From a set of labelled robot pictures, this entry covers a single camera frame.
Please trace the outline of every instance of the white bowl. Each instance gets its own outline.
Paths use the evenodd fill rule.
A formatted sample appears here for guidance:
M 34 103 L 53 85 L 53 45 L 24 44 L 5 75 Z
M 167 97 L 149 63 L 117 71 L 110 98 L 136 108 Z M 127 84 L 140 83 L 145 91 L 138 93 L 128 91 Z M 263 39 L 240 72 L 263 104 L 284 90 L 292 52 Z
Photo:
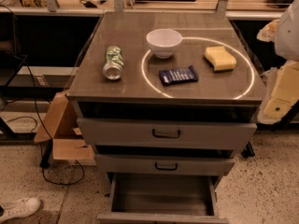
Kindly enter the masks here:
M 172 29 L 157 29 L 147 34 L 149 49 L 157 57 L 166 59 L 175 52 L 182 36 Z

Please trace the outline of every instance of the drawer handle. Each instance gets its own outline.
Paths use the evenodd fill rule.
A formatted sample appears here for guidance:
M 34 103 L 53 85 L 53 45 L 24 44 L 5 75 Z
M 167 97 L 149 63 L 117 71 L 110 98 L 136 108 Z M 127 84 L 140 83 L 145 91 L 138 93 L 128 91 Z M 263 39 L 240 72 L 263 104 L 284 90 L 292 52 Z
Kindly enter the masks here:
M 175 164 L 170 164 L 170 165 L 167 165 L 167 164 L 159 165 L 157 162 L 155 162 L 155 168 L 159 171 L 176 171 L 178 168 L 178 164 L 175 163 Z
M 152 135 L 156 138 L 180 138 L 180 130 L 177 133 L 158 133 L 155 129 L 152 129 Z

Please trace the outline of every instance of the table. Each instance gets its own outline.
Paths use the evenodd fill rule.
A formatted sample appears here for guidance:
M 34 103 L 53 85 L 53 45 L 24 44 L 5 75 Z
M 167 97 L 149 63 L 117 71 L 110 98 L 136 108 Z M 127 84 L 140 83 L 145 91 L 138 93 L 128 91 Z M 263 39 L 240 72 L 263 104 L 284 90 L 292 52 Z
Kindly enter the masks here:
M 183 36 L 167 60 L 156 58 L 146 43 L 146 34 L 157 28 Z M 123 53 L 119 81 L 102 75 L 111 45 Z M 206 47 L 218 45 L 236 57 L 235 70 L 214 73 L 204 59 Z M 165 87 L 158 78 L 159 70 L 190 64 L 198 82 Z M 98 169 L 111 180 L 111 213 L 99 215 L 101 223 L 227 223 L 218 217 L 215 189 L 255 132 L 263 93 L 220 14 L 107 13 L 66 95 Z

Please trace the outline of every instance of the open drawer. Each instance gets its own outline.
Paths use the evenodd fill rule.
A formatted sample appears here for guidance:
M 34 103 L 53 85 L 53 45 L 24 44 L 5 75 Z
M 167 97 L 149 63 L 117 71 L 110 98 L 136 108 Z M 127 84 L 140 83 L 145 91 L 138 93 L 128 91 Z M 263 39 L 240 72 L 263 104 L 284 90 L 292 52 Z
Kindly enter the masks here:
M 228 223 L 218 217 L 209 176 L 115 174 L 107 223 Z

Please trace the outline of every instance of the candy bar wrapper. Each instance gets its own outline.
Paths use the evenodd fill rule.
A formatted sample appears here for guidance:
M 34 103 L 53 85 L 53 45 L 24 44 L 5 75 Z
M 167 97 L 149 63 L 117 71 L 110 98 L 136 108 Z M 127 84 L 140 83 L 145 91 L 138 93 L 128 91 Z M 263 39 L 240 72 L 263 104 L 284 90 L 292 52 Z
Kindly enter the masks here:
M 193 65 L 185 68 L 159 71 L 159 78 L 166 86 L 184 82 L 198 81 L 198 75 Z

